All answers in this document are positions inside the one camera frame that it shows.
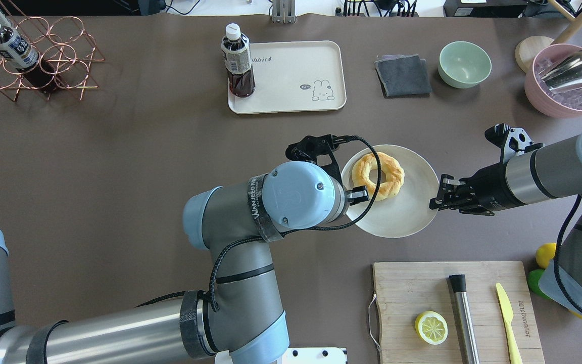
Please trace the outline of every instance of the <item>metal scoop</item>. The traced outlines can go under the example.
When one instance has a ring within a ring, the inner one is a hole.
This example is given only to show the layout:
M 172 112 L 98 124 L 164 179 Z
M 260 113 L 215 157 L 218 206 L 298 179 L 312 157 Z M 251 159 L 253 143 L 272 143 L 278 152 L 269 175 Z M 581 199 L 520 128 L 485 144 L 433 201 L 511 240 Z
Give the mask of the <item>metal scoop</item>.
M 568 92 L 582 87 L 582 50 L 568 56 L 541 77 L 552 93 Z

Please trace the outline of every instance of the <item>folded napkin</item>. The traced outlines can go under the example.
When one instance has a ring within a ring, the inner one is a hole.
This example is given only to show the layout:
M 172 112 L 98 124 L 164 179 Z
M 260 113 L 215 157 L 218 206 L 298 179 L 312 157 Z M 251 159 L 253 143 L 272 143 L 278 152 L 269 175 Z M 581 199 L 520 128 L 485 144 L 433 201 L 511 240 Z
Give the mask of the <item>folded napkin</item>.
M 419 55 L 381 56 L 374 64 L 386 97 L 432 92 L 425 60 Z

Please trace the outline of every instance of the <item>mint green bowl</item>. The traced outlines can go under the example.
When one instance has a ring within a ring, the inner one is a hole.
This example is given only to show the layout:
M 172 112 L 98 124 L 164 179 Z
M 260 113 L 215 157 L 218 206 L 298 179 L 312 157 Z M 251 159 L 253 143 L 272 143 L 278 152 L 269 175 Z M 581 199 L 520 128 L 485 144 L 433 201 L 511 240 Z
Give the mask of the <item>mint green bowl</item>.
M 478 85 L 489 76 L 491 58 L 473 43 L 454 41 L 439 53 L 437 68 L 445 83 L 458 89 L 467 89 Z

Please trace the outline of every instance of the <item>half lemon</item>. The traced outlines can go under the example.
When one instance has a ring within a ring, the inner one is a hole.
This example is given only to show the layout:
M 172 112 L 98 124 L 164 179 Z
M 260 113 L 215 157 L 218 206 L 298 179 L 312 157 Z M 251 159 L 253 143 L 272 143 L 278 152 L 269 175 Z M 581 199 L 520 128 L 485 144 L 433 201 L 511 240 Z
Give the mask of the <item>half lemon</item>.
M 439 313 L 424 311 L 416 317 L 414 329 L 425 342 L 439 345 L 448 337 L 448 324 Z

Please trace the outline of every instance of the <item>pink bowl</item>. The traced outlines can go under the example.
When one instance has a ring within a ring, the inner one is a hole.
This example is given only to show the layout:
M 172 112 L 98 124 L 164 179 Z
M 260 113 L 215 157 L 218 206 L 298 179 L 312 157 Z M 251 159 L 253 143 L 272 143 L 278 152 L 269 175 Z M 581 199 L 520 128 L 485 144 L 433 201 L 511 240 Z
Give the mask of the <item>pink bowl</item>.
M 527 99 L 541 113 L 555 118 L 571 118 L 579 117 L 582 115 L 582 110 L 573 109 L 568 106 L 564 106 L 559 102 L 555 101 L 543 90 L 543 87 L 547 89 L 547 86 L 540 85 L 536 81 L 535 72 L 542 71 L 541 69 L 535 69 L 536 64 L 539 60 L 549 58 L 552 63 L 559 62 L 563 60 L 566 56 L 574 53 L 575 51 L 580 51 L 582 48 L 572 44 L 552 44 L 549 47 L 543 49 L 536 55 L 533 59 L 533 63 L 527 71 L 524 77 L 524 93 L 527 95 Z

